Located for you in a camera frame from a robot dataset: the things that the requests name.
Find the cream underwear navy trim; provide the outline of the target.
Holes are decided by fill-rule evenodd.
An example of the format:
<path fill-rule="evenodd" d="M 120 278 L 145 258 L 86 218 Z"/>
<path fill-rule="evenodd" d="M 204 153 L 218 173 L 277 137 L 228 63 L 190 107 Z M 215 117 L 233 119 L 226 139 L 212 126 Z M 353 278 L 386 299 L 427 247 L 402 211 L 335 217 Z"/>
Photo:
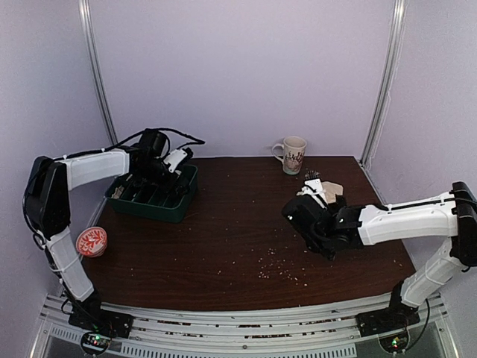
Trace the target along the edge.
<path fill-rule="evenodd" d="M 322 187 L 327 204 L 336 203 L 338 201 L 338 198 L 341 197 L 344 193 L 343 186 L 338 183 L 324 181 L 322 183 Z"/>

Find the green compartment tray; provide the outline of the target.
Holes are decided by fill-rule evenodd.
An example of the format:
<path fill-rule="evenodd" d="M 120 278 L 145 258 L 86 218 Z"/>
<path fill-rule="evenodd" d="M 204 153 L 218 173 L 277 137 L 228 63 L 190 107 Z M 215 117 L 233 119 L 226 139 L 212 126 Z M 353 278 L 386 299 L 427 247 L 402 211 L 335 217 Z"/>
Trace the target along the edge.
<path fill-rule="evenodd" d="M 107 189 L 105 198 L 117 213 L 179 223 L 186 216 L 197 188 L 198 167 L 185 165 L 170 192 L 152 183 L 134 180 L 130 175 L 122 175 Z"/>

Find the white patterned ceramic mug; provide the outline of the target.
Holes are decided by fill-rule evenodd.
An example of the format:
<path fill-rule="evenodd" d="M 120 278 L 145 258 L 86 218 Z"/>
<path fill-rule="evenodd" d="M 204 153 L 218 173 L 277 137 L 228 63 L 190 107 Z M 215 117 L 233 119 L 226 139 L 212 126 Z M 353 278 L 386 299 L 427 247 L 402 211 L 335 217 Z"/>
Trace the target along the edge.
<path fill-rule="evenodd" d="M 271 148 L 271 154 L 281 162 L 287 175 L 298 175 L 305 157 L 307 141 L 299 136 L 288 136 Z"/>

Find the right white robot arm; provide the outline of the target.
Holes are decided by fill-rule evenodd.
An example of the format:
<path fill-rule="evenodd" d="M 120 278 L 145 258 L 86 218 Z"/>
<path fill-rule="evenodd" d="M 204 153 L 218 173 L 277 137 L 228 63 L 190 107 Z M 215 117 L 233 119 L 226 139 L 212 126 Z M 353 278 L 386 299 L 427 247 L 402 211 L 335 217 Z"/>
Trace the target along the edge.
<path fill-rule="evenodd" d="M 476 266 L 476 197 L 462 181 L 435 197 L 401 204 L 328 204 L 318 179 L 306 180 L 282 209 L 306 247 L 333 260 L 339 251 L 401 239 L 442 236 L 424 267 L 393 289 L 382 323 L 395 330 L 455 273 Z"/>

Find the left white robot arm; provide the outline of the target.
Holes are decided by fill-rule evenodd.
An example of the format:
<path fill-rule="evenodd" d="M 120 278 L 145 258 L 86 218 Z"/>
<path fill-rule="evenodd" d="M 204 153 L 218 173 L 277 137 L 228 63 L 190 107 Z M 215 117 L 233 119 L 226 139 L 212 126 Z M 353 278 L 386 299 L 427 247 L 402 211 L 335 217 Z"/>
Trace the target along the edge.
<path fill-rule="evenodd" d="M 79 320 L 91 331 L 107 325 L 101 299 L 80 262 L 71 238 L 70 192 L 106 178 L 130 175 L 144 182 L 172 188 L 180 167 L 193 155 L 189 147 L 163 148 L 170 144 L 167 129 L 147 128 L 106 148 L 37 157 L 22 198 L 25 223 L 38 248 L 45 252 L 50 269 L 57 275 Z"/>

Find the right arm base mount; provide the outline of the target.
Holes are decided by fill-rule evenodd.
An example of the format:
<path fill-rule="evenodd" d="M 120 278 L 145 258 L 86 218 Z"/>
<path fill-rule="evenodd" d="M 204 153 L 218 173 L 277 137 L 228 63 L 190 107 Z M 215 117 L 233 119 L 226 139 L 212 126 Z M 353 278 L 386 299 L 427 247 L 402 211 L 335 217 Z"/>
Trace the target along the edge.
<path fill-rule="evenodd" d="M 404 330 L 409 325 L 418 324 L 420 316 L 414 311 L 409 314 L 397 313 L 388 308 L 359 313 L 356 323 L 361 337 L 379 335 L 394 330 Z"/>

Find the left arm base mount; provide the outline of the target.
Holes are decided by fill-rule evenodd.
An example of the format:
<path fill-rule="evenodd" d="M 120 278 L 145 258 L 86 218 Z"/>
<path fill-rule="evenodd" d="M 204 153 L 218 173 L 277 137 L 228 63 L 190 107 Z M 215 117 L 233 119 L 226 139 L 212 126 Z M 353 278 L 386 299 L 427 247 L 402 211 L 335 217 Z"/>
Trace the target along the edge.
<path fill-rule="evenodd" d="M 71 326 L 100 333 L 112 338 L 128 338 L 133 326 L 133 316 L 124 313 L 102 310 L 100 318 L 93 320 L 79 313 L 72 313 L 68 323 Z"/>

